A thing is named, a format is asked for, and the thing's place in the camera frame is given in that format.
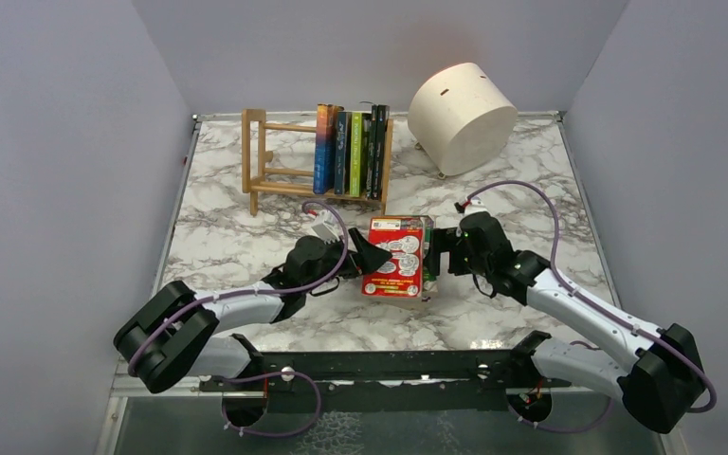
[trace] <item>white marble surface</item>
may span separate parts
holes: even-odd
[[[555,201],[562,217],[558,265],[597,296],[610,301],[592,231],[559,129],[548,119],[522,119],[506,148],[476,171],[440,180],[428,156],[414,149],[405,117],[395,118],[389,214],[429,214],[437,226],[455,226],[453,203],[496,180],[533,182]],[[310,125],[312,115],[283,114],[270,121]],[[253,148],[257,141],[253,137]],[[314,137],[269,132],[275,165],[311,170]],[[192,288],[218,290],[255,282],[278,264],[311,218],[300,212],[302,198],[262,195],[257,217],[241,192],[240,121],[206,122],[191,165],[176,222],[164,282],[183,280]],[[257,163],[253,152],[252,163]],[[548,256],[553,224],[546,206],[522,188],[502,187],[482,200],[499,217],[515,248]],[[349,226],[366,232],[375,205],[335,201]],[[373,303],[360,296],[360,282],[344,282],[334,293],[309,298],[294,317],[273,325],[235,330],[261,351],[477,349],[511,347],[531,330],[566,341],[580,338],[570,328],[531,308],[481,295],[468,277],[445,273],[440,294],[420,311]]]

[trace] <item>bookshelf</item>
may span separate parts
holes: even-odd
[[[266,131],[293,131],[298,133],[316,134],[314,126],[299,126],[283,123],[269,123],[266,121],[264,109],[245,109],[241,114],[242,135],[241,135],[241,167],[242,167],[242,192],[249,193],[249,213],[252,216],[258,214],[258,195],[260,193],[285,194],[289,196],[319,197],[328,199],[339,199],[343,201],[363,202],[367,204],[378,204],[381,214],[387,211],[387,193],[389,192],[389,178],[391,167],[391,133],[393,120],[387,122],[387,131],[384,144],[384,170],[381,175],[381,197],[380,199],[368,199],[367,196],[351,196],[348,194],[334,194],[330,189],[324,194],[314,194],[313,186],[309,183],[285,183],[266,180],[268,175],[293,175],[297,177],[314,178],[313,171],[303,171],[289,168],[271,168],[269,163],[275,157],[275,152],[266,149]],[[251,164],[251,127],[252,122],[258,122],[258,169],[256,175],[252,175]]]

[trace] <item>green book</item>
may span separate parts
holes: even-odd
[[[353,124],[350,128],[350,195],[361,195],[361,142],[362,142],[362,116],[360,112],[353,112]]]

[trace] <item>white cylindrical bin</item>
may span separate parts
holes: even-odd
[[[471,171],[506,145],[518,109],[477,64],[431,77],[409,107],[409,130],[445,175]]]

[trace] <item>gray wall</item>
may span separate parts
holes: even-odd
[[[0,1],[0,453],[93,451],[190,125],[129,0]]]
[[[565,124],[621,302],[719,388],[688,446],[728,453],[728,2],[631,0]]]
[[[567,109],[627,0],[134,0],[194,112],[408,110],[473,61],[521,110]]]

